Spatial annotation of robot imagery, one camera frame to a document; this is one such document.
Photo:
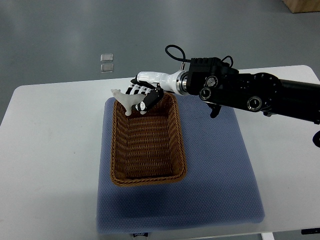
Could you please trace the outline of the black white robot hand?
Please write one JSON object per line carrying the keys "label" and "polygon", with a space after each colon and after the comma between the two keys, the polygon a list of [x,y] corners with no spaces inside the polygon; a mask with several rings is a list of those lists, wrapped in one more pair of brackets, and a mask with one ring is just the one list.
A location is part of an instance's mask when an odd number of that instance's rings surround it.
{"label": "black white robot hand", "polygon": [[147,112],[164,97],[164,93],[188,95],[187,80],[186,70],[179,70],[173,74],[154,71],[139,72],[130,81],[126,94],[144,94],[145,97],[138,103],[134,103],[131,109],[141,113]]}

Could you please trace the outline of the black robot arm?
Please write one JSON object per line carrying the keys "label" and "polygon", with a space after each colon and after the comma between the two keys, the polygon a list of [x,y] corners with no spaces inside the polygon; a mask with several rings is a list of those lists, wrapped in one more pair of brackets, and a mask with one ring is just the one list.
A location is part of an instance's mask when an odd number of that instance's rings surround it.
{"label": "black robot arm", "polygon": [[176,81],[183,94],[199,96],[215,118],[222,106],[264,116],[281,115],[320,123],[320,86],[279,79],[259,72],[240,73],[232,62],[217,57],[191,58],[186,73]]}

